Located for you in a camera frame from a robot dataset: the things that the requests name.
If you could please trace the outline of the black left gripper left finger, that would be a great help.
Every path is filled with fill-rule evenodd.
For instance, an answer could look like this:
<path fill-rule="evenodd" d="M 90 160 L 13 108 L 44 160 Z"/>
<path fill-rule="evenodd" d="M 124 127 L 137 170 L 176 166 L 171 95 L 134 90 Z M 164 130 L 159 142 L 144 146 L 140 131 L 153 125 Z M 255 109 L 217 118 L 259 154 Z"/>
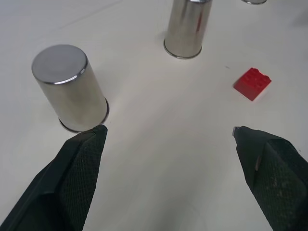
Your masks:
<path fill-rule="evenodd" d="M 96 189 L 108 129 L 68 139 L 31 181 L 0 231 L 82 231 Z"/>

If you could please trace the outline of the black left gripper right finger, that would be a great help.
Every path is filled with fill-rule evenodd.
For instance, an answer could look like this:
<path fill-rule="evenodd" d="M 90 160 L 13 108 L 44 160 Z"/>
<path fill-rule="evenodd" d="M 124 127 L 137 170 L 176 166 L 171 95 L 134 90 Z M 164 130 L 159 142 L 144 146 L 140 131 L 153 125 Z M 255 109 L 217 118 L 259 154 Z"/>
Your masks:
<path fill-rule="evenodd" d="M 273 231 L 308 231 L 308 162 L 286 139 L 234 127 L 246 183 Z"/>

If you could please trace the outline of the red toy building brick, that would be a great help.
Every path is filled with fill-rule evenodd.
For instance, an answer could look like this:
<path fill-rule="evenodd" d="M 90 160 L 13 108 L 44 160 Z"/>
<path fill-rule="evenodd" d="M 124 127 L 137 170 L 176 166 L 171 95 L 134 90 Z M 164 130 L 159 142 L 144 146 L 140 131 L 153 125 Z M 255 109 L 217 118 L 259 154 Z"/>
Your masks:
<path fill-rule="evenodd" d="M 271 79 L 256 68 L 250 68 L 233 85 L 233 88 L 254 101 L 259 94 L 271 83 Z"/>

